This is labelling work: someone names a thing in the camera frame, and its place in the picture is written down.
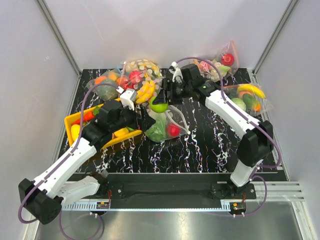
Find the yellow fake pear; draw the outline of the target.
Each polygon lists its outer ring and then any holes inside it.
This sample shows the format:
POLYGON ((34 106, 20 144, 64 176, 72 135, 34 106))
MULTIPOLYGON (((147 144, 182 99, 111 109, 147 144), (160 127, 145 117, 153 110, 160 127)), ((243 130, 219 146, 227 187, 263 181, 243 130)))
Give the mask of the yellow fake pear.
POLYGON ((127 135, 128 133, 129 133, 129 130, 126 127, 124 127, 124 128, 121 128, 121 129, 115 131, 113 134, 116 138, 120 138, 120 137, 127 135))

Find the fake yellow banana bunch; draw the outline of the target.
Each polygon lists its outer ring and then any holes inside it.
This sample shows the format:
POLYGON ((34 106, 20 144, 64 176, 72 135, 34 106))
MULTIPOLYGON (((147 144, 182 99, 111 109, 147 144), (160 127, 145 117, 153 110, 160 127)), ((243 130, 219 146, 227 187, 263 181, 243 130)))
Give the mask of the fake yellow banana bunch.
POLYGON ((147 102, 151 97, 154 96, 156 86, 157 84, 154 80, 148 81, 146 84, 144 84, 137 92, 135 103, 142 104, 147 102))

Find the far right dotted bag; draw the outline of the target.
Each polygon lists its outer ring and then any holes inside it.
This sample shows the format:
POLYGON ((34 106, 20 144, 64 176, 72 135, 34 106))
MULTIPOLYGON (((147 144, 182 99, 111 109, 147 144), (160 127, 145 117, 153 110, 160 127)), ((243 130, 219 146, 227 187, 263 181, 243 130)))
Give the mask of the far right dotted bag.
MULTIPOLYGON (((231 73, 231 71, 232 71, 231 67, 223 65, 216 60, 212 60, 210 62, 212 65, 214 65, 218 69, 222 78, 225 77, 227 74, 231 73)), ((200 74, 203 77, 205 77, 213 82, 220 81, 219 74, 217 73, 216 69, 212 65, 208 64, 207 62, 205 62, 203 60, 197 60, 197 59, 193 59, 192 63, 195 64, 199 68, 200 74)))

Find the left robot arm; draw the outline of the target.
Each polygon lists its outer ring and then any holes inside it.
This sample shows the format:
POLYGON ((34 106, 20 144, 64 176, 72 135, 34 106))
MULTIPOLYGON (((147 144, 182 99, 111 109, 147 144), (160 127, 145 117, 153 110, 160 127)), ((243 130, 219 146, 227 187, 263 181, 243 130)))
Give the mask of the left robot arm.
POLYGON ((46 225, 70 203, 92 195, 103 198, 108 193, 108 186, 94 176, 85 177, 70 188, 64 184, 85 161, 112 140, 114 132, 126 127, 145 132, 155 122, 144 106, 136 112, 133 103, 127 106, 117 100, 104 103, 98 114, 80 129, 76 141, 53 165, 33 180, 24 178, 18 184, 19 221, 31 223, 22 218, 22 209, 26 209, 35 221, 46 225))

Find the clear zip top bag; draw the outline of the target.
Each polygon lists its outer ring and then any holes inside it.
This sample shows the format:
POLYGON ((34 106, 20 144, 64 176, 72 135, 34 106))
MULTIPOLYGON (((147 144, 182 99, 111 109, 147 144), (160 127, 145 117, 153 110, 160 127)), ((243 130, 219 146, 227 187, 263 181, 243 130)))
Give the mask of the clear zip top bag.
MULTIPOLYGON (((158 113, 152 111, 150 108, 147 111, 148 111, 148 114, 149 114, 150 117, 152 117, 153 115, 158 114, 158 113)), ((181 137, 183 135, 190 135, 191 134, 191 132, 189 130, 189 127, 187 125, 187 121, 185 119, 184 114, 177 107, 175 107, 174 105, 169 105, 168 109, 165 112, 161 113, 161 114, 165 114, 166 120, 167 120, 167 125, 170 124, 170 123, 173 123, 173 124, 175 124, 175 125, 177 125, 177 126, 179 126, 181 128, 179 136, 177 136, 177 137, 169 137, 167 135, 167 139, 166 140, 171 140, 171 139, 175 139, 175 138, 181 137)))

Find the green fake lettuce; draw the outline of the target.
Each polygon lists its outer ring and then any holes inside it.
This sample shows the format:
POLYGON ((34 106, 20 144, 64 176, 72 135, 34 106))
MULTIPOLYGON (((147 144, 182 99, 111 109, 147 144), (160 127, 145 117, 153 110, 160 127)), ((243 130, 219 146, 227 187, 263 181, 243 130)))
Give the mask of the green fake lettuce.
POLYGON ((167 139, 167 118, 164 113, 157 113, 152 117, 155 119, 155 124, 145 132, 145 135, 153 142, 163 142, 167 139))

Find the yellow plastic tray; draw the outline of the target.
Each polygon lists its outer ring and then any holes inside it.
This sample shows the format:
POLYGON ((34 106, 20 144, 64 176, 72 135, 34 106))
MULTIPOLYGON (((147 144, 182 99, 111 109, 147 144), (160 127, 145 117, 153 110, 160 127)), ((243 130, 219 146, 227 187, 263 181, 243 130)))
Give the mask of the yellow plastic tray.
MULTIPOLYGON (((76 127, 77 131, 75 131, 74 125, 80 125, 80 118, 81 118, 81 112, 76 112, 74 114, 68 115, 64 118, 64 125, 65 125, 65 131, 67 135, 67 142, 69 144, 69 147, 72 147, 73 144, 76 142, 76 138, 79 136, 80 127, 76 127)), ((136 130, 128 130, 128 132, 125 134, 123 132, 122 134, 116 134, 112 136, 112 139, 107 142, 101 149, 106 149, 110 146, 116 145, 118 143, 124 142, 130 138, 134 138, 138 135, 141 135, 143 132, 140 129, 136 130)))

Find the clear bag with melon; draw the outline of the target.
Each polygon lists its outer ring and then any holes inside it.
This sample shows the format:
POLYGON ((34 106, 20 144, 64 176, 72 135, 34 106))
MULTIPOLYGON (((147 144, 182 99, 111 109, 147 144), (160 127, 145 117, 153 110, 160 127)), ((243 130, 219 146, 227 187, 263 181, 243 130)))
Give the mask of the clear bag with melon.
POLYGON ((102 99, 104 102, 115 100, 119 95, 119 92, 117 91, 117 88, 119 87, 117 80, 121 77, 121 75, 122 73, 119 69, 106 71, 101 76, 90 80, 86 84, 86 88, 89 90, 93 86, 98 85, 93 92, 97 94, 100 99, 102 99))

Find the right bag with banana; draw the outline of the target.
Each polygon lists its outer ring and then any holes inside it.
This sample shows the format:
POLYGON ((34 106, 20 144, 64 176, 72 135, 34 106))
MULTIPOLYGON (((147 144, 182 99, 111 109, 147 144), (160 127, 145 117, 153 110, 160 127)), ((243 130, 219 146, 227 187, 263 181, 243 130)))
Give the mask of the right bag with banana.
POLYGON ((249 115, 256 117, 273 108, 262 88, 257 84, 226 85, 224 93, 249 115))

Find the yellow fake mango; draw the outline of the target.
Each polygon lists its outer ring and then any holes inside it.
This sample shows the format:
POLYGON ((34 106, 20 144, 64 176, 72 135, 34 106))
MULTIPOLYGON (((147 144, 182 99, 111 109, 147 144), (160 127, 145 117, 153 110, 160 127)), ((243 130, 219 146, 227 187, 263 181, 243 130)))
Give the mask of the yellow fake mango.
POLYGON ((70 132, 71 132, 71 138, 73 141, 76 141, 76 139, 79 137, 81 126, 79 124, 73 124, 71 126, 70 132))

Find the green fake apple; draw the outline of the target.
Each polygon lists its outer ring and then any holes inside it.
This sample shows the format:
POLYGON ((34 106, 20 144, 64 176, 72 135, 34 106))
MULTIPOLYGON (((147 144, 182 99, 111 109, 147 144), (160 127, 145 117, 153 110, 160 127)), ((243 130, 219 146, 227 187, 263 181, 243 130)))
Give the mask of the green fake apple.
POLYGON ((160 103, 160 104, 154 104, 154 100, 155 100, 155 96, 153 96, 150 100, 149 100, 149 107, 152 111, 154 111, 155 113, 164 113, 167 109, 168 109, 168 103, 160 103))

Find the clear bag with red fruit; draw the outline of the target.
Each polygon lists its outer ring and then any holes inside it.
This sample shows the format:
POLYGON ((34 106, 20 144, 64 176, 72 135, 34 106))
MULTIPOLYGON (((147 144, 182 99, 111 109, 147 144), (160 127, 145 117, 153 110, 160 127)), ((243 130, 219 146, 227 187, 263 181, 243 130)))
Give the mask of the clear bag with red fruit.
POLYGON ((233 76, 237 72, 240 67, 240 62, 236 44, 233 40, 230 40, 218 51, 217 61, 222 65, 229 67, 229 70, 227 71, 228 76, 233 76))

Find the polka dot zip bag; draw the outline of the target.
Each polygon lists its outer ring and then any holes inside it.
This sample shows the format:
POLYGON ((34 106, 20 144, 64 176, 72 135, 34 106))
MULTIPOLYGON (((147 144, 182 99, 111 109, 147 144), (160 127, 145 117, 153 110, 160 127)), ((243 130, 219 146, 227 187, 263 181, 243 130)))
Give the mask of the polka dot zip bag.
POLYGON ((144 58, 124 62, 121 77, 117 80, 117 83, 124 90, 134 89, 138 92, 147 82, 155 81, 156 90, 152 97, 156 97, 160 91, 162 80, 163 75, 159 65, 144 58))

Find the orange fake carrot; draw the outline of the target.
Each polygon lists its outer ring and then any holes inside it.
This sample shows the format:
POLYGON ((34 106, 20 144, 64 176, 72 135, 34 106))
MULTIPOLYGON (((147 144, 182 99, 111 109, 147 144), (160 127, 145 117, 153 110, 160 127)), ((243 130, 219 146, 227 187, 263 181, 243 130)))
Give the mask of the orange fake carrot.
MULTIPOLYGON (((100 112, 99 106, 96 106, 92 110, 85 112, 83 115, 83 122, 91 121, 99 112, 100 112)), ((80 123, 81 123, 81 113, 79 112, 76 115, 75 121, 72 122, 72 125, 80 125, 80 123)))

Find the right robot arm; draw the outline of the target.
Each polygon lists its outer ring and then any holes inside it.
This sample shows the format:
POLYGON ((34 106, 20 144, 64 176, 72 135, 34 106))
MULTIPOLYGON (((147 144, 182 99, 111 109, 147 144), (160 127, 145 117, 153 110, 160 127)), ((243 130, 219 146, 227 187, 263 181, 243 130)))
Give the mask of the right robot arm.
POLYGON ((219 115, 241 139, 236 151, 238 162, 227 185, 228 195, 239 198, 252 178, 255 167, 273 150, 273 126, 249 115, 212 80, 205 79, 195 64, 179 67, 173 62, 166 72, 159 94, 153 104, 181 104, 193 98, 219 115))

